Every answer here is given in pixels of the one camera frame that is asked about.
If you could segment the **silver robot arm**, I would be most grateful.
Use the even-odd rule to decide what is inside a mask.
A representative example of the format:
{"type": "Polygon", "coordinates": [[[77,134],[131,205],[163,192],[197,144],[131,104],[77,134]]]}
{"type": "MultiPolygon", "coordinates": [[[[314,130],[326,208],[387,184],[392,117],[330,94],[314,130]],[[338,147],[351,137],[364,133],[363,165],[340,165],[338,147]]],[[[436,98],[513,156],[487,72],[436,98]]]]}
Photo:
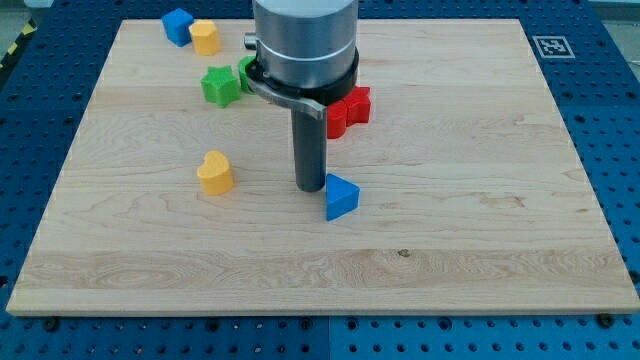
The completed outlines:
{"type": "Polygon", "coordinates": [[[267,101],[316,119],[357,78],[354,0],[255,0],[256,58],[250,88],[267,101]]]}

